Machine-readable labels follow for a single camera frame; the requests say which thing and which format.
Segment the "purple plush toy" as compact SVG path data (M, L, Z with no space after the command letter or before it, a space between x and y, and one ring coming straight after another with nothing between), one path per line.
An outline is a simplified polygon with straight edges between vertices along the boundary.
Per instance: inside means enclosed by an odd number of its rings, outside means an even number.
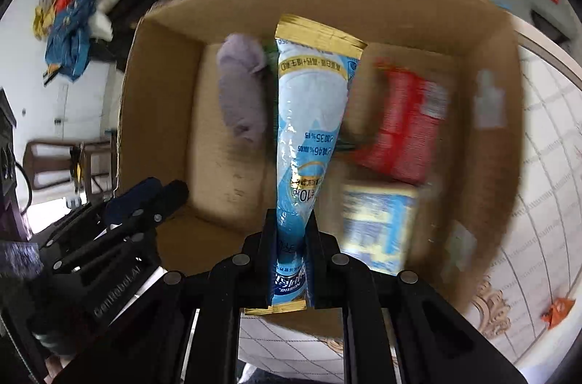
M235 138L259 145L266 133L266 54L255 38L231 33L216 55L223 121Z

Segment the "green snack packet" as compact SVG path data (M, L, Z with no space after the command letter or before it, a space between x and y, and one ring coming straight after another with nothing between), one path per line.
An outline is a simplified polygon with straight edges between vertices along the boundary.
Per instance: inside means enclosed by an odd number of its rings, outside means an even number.
M340 54L276 38L277 146L290 153L334 151L361 50Z

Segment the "blue tube packet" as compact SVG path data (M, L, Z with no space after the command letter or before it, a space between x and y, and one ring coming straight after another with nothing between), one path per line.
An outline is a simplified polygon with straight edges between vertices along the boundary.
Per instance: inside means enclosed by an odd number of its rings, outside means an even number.
M366 43L337 28L295 15L281 16L275 39L283 38L331 52L351 55ZM290 153L276 144L276 259L266 308L248 308L262 316L306 309L305 231L324 183L329 156Z

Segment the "blue yellow tissue pack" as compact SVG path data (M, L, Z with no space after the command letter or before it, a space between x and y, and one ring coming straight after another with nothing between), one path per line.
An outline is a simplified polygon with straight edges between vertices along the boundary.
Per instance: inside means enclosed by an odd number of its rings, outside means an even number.
M343 186L342 253L395 276L406 263L417 211L417 189L406 184Z

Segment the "red snack packet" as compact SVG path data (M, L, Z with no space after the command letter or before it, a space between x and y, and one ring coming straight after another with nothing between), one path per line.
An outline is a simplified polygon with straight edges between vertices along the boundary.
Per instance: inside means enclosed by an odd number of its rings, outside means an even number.
M402 66L378 59L387 92L374 141L357 149L352 160L396 181L420 185L427 180L449 91Z

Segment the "orange snack packet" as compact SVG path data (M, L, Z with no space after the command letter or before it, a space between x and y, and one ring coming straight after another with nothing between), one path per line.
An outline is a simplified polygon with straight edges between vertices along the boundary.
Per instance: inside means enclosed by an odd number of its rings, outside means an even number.
M542 320L547 324L549 330L558 326L569 314L576 300L559 297L550 305L550 308L543 312Z

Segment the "dark wooden chair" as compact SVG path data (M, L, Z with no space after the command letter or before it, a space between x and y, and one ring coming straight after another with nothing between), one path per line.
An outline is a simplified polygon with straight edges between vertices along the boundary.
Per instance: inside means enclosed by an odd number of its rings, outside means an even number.
M89 201L111 196L117 187L117 130L94 141L29 141L22 167L32 193L72 184Z

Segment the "pile of clothes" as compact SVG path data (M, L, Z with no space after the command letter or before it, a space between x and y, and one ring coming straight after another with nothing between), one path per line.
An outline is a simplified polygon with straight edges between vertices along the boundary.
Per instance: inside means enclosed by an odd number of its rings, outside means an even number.
M91 21L97 0L39 0L32 19L32 34L46 43L43 83L56 77L78 80L90 61Z

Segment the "open cardboard box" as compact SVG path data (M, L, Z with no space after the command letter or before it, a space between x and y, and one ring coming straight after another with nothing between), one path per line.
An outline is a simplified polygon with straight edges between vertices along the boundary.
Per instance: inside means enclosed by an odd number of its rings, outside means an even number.
M387 180L420 192L395 251L465 311L518 190L523 89L509 14L487 0L173 0L137 24L124 76L118 189L182 180L157 230L194 275L275 210L276 297L305 288L310 217L341 235Z

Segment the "patterned table mat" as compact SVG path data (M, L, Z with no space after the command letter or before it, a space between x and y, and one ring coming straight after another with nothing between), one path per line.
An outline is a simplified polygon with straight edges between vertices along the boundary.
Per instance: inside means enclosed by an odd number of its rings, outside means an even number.
M530 383L578 383L581 362L581 90L533 47L520 50L524 160L509 231L485 275L504 312L492 344ZM575 299L549 330L543 312Z

